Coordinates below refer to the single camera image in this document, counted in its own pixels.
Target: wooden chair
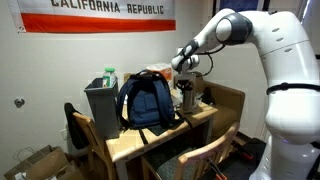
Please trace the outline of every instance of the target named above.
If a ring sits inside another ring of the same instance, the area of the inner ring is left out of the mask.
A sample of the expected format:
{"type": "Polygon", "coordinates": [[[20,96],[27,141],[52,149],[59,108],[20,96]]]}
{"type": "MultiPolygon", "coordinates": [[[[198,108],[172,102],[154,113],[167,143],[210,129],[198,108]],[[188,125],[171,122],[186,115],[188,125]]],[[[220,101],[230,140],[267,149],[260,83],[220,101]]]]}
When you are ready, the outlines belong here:
{"type": "Polygon", "coordinates": [[[215,164],[220,162],[223,153],[227,152],[225,148],[229,148],[239,126],[238,122],[234,122],[219,139],[197,149],[180,148],[178,143],[173,143],[149,151],[142,156],[143,178],[149,179],[149,172],[157,179],[164,180],[201,177],[210,167],[206,162],[208,158],[215,164]]]}
{"type": "Polygon", "coordinates": [[[111,160],[111,156],[109,154],[108,148],[106,146],[106,142],[99,136],[94,121],[85,115],[74,112],[73,116],[75,117],[77,123],[80,125],[81,129],[85,133],[88,141],[88,160],[90,170],[93,169],[93,153],[94,151],[106,164],[108,169],[108,177],[109,180],[115,179],[115,170],[114,165],[111,160]]]}

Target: wooden table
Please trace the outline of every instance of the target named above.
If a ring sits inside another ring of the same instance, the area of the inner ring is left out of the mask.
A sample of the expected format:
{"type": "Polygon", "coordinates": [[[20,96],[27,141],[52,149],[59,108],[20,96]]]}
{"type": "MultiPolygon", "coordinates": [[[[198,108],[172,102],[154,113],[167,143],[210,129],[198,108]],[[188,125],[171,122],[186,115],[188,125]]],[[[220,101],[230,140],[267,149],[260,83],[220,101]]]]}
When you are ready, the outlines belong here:
{"type": "MultiPolygon", "coordinates": [[[[200,103],[192,113],[184,114],[195,128],[199,125],[202,128],[201,135],[197,134],[199,141],[208,143],[210,141],[213,115],[218,110],[207,104],[200,103]]],[[[108,150],[111,155],[112,162],[115,163],[117,174],[120,180],[127,180],[126,162],[161,145],[168,140],[177,137],[178,135],[189,131],[191,128],[186,122],[179,124],[159,136],[156,136],[148,129],[143,129],[143,133],[148,141],[148,144],[143,144],[138,130],[127,130],[120,134],[117,139],[106,140],[108,150]]]]}

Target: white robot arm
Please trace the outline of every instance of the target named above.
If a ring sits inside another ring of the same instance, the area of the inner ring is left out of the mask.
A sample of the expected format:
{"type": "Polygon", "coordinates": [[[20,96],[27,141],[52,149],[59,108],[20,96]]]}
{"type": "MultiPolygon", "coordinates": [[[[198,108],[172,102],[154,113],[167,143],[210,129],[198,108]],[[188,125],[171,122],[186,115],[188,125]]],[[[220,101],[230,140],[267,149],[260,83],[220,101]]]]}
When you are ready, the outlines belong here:
{"type": "Polygon", "coordinates": [[[306,179],[320,154],[320,74],[294,14],[221,10],[172,59],[172,68],[185,73],[192,55],[243,43],[253,43],[262,61],[269,97],[265,122],[272,134],[250,179],[306,179]]]}

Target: floor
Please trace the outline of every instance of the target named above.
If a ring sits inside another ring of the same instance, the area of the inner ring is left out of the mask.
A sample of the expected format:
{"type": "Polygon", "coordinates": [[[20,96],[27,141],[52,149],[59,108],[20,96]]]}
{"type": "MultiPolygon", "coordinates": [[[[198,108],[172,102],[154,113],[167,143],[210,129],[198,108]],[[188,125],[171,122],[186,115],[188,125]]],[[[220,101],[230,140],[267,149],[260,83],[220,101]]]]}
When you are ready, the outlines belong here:
{"type": "MultiPolygon", "coordinates": [[[[239,144],[243,145],[246,142],[247,138],[248,137],[246,137],[242,133],[238,133],[235,140],[239,142],[239,144]]],[[[107,174],[105,164],[97,155],[94,154],[94,171],[93,172],[89,172],[89,163],[86,155],[81,156],[78,159],[82,162],[80,166],[80,170],[83,176],[85,177],[85,179],[88,179],[88,180],[108,179],[108,174],[107,174]]],[[[141,172],[140,158],[135,158],[132,161],[130,161],[130,163],[127,164],[127,168],[131,169],[131,171],[128,172],[131,180],[142,179],[142,174],[139,173],[141,172]]]]}

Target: red stripe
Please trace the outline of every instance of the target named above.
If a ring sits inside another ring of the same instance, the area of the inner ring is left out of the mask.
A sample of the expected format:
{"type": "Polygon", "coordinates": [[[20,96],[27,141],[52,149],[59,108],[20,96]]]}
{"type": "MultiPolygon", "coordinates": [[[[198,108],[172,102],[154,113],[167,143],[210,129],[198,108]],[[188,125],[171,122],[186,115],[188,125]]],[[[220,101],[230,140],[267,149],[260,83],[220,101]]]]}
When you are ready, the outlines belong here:
{"type": "Polygon", "coordinates": [[[21,13],[27,32],[86,33],[175,30],[175,20],[134,20],[21,13]]]}

